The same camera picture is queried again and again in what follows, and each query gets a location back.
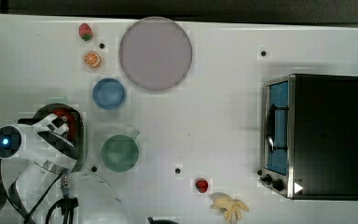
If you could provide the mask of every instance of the green bowl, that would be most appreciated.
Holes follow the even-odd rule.
[[[103,144],[103,163],[112,171],[124,172],[130,170],[138,161],[138,157],[138,146],[127,135],[115,135]]]

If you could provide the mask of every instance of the oven knob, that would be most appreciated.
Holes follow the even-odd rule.
[[[260,177],[261,181],[264,181],[267,185],[271,184],[272,178],[270,175],[265,175],[264,177]]]
[[[281,179],[277,179],[272,181],[272,187],[275,188],[277,191],[283,190],[283,182]]]

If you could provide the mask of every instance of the oven window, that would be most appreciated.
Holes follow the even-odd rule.
[[[289,85],[282,82],[269,86],[269,108],[274,119],[273,144],[266,150],[268,153],[267,168],[281,175],[287,169],[287,115],[289,106]]]

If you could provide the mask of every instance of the orange slice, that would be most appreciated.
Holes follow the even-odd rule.
[[[88,67],[93,67],[93,68],[99,67],[101,65],[101,57],[96,52],[91,51],[87,53],[86,56],[84,57],[84,63]]]

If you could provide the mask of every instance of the toaster oven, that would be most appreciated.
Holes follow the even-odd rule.
[[[294,200],[358,201],[358,77],[281,77],[263,101],[263,186]]]

